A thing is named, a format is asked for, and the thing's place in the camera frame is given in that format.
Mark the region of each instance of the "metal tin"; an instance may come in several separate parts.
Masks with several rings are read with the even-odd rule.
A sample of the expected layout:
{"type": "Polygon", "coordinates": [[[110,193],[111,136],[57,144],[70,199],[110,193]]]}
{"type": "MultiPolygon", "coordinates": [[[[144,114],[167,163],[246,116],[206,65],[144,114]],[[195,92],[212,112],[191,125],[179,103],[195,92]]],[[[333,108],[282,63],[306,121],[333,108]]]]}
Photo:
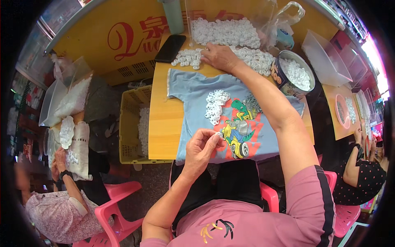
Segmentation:
{"type": "Polygon", "coordinates": [[[307,63],[298,54],[292,51],[281,51],[276,59],[273,61],[270,68],[271,76],[273,77],[278,89],[281,90],[287,96],[295,96],[298,99],[302,99],[306,94],[311,92],[316,86],[314,74],[307,63]],[[304,68],[310,78],[310,90],[305,91],[295,86],[285,75],[284,71],[280,66],[280,58],[282,59],[293,59],[297,62],[301,68],[304,68]]]}

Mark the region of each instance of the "floor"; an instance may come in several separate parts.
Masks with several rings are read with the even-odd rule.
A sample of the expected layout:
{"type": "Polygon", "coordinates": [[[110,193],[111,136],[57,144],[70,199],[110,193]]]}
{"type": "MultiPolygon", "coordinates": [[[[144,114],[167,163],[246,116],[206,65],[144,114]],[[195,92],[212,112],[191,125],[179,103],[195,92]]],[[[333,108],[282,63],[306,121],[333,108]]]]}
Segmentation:
{"type": "MultiPolygon", "coordinates": [[[[90,125],[89,146],[97,152],[106,154],[111,163],[119,164],[118,132],[108,138],[104,136],[104,132],[110,122],[108,121],[108,116],[113,115],[115,119],[119,117],[122,93],[129,90],[128,84],[111,87],[102,78],[94,77],[89,90],[84,117],[85,122],[90,125]]],[[[278,157],[273,157],[258,164],[261,179],[270,181],[278,186],[284,185],[278,157]]],[[[129,221],[134,221],[144,217],[150,207],[168,190],[170,164],[145,164],[141,171],[135,171],[131,166],[130,170],[128,179],[108,174],[103,174],[102,179],[104,183],[110,184],[127,181],[138,181],[141,183],[142,189],[118,204],[123,217],[129,221]]],[[[208,170],[212,177],[215,178],[218,165],[209,164],[208,170]]],[[[134,236],[130,235],[122,241],[121,246],[133,246],[134,237],[141,238],[140,229],[135,232],[134,236]]]]}

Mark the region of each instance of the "pink bowl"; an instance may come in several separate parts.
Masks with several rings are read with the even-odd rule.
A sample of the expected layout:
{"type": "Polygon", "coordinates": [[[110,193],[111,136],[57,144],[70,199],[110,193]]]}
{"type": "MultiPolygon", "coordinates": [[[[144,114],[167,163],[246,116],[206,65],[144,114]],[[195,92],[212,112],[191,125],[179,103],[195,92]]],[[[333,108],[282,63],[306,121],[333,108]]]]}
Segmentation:
{"type": "Polygon", "coordinates": [[[336,101],[335,101],[335,109],[336,109],[336,116],[337,116],[337,120],[339,121],[339,123],[345,128],[348,129],[350,127],[350,114],[348,113],[348,108],[346,105],[346,101],[344,100],[343,96],[341,96],[340,94],[336,95],[336,101]],[[340,113],[339,111],[341,111],[341,114],[343,115],[343,121],[340,118],[340,113]]]}

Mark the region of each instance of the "light blue t-shirt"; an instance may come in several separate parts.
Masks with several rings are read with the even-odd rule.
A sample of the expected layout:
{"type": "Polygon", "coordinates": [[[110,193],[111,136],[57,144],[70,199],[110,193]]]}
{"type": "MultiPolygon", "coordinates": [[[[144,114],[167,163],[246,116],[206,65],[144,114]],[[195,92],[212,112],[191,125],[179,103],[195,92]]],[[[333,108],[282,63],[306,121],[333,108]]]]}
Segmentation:
{"type": "MultiPolygon", "coordinates": [[[[259,109],[247,104],[250,91],[239,79],[229,74],[207,78],[197,72],[169,69],[167,96],[184,102],[180,144],[176,164],[185,161],[186,143],[199,128],[220,131],[226,140],[224,148],[216,149],[210,163],[223,163],[234,159],[248,158],[255,161],[278,155],[274,130],[259,109]],[[230,100],[222,106],[219,124],[213,126],[206,114],[206,98],[210,92],[222,89],[230,94],[230,100]]],[[[305,105],[293,96],[287,96],[292,106],[303,114],[305,105]]]]}

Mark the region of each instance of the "wristwatch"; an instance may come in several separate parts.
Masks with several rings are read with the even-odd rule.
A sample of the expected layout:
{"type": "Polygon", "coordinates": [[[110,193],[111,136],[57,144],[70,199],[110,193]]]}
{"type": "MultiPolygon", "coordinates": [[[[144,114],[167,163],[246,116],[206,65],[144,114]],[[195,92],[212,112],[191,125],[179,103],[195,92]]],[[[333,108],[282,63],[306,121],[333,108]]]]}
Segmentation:
{"type": "Polygon", "coordinates": [[[58,179],[58,181],[55,182],[55,180],[52,180],[52,182],[56,185],[59,191],[62,189],[62,181],[58,179]]]}
{"type": "Polygon", "coordinates": [[[60,173],[60,179],[63,180],[64,175],[69,175],[71,178],[73,178],[73,174],[69,172],[68,170],[64,170],[60,173]]]}
{"type": "Polygon", "coordinates": [[[361,147],[361,145],[359,145],[358,143],[355,143],[354,147],[358,148],[357,160],[360,159],[360,158],[363,158],[363,148],[361,147]]]}

